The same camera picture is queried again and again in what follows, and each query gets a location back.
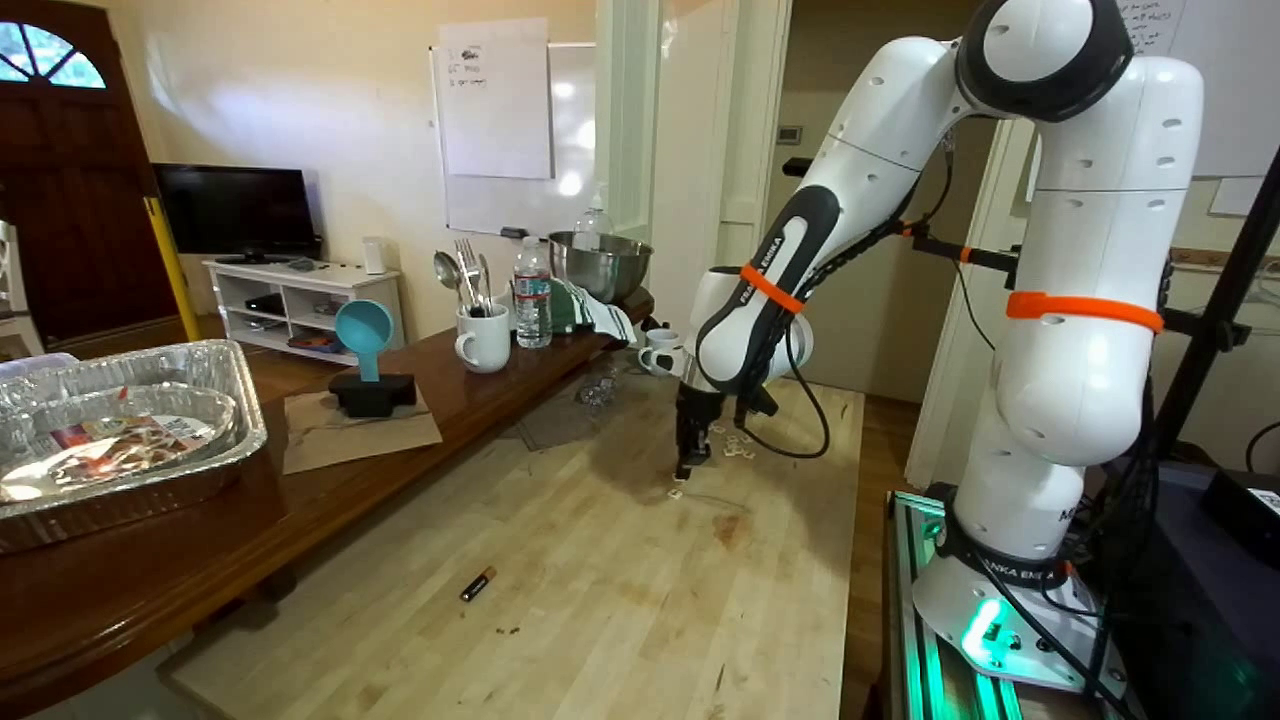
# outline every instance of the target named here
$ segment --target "blue object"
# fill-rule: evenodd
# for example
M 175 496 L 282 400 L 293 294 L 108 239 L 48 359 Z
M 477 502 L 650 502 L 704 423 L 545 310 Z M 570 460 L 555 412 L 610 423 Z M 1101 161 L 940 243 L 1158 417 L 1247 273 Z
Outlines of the blue object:
M 377 301 L 349 301 L 335 316 L 335 341 L 361 359 L 361 380 L 377 382 L 377 356 L 391 345 L 391 310 Z

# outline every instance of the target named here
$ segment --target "paper sign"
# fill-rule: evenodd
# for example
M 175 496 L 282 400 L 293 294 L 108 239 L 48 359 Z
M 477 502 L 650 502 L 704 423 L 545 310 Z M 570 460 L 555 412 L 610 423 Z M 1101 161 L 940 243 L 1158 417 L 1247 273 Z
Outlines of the paper sign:
M 549 20 L 441 28 L 434 90 L 449 174 L 550 174 Z
M 1119 15 L 1135 53 L 1162 55 L 1172 53 L 1185 0 L 1119 0 Z

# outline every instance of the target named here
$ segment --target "wooden chair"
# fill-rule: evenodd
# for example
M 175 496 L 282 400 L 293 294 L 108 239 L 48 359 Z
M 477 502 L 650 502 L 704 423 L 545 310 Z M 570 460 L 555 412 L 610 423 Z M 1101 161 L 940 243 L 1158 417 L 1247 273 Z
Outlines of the wooden chair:
M 16 228 L 0 218 L 0 341 L 6 337 L 16 337 L 29 356 L 45 350 L 32 308 L 29 308 Z

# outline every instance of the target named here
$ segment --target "window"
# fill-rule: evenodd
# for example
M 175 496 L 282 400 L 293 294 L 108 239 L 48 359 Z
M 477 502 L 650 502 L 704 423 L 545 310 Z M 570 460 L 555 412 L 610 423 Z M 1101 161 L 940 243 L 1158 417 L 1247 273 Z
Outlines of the window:
M 36 22 L 0 22 L 0 84 L 108 87 L 84 53 Z

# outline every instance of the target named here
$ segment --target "orange ring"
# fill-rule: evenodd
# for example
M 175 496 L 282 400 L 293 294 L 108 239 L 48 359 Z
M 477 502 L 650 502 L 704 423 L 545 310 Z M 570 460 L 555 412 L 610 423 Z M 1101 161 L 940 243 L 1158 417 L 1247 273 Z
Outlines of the orange ring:
M 1162 330 L 1162 316 L 1143 302 L 1119 302 L 1102 294 L 1049 294 L 1049 290 L 1010 290 L 1009 294 L 1010 318 L 1040 318 L 1040 316 L 1101 316 L 1119 323 L 1141 323 L 1146 330 Z
M 757 290 L 765 290 L 774 308 L 785 308 L 785 310 L 791 310 L 791 316 L 803 310 L 800 294 L 774 288 L 757 263 L 742 263 L 739 274 L 742 274 Z

